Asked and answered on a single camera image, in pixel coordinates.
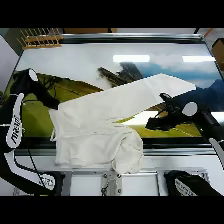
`white garment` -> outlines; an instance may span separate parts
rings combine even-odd
[[[159,74],[61,103],[58,110],[49,110],[56,163],[73,167],[112,162],[119,174],[138,172],[142,140],[135,130],[114,122],[162,103],[160,93],[174,97],[195,89],[194,84]]]

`folded fabric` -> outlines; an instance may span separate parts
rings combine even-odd
[[[71,167],[112,163],[123,174],[141,169],[143,143],[138,133],[117,120],[162,103],[160,93],[174,97],[195,85],[159,74],[61,103],[49,110],[54,124],[56,163]]]

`mountain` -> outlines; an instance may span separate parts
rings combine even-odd
[[[209,88],[196,87],[196,90],[179,95],[175,99],[181,105],[195,101],[207,105],[213,112],[224,111],[224,82],[217,79]]]

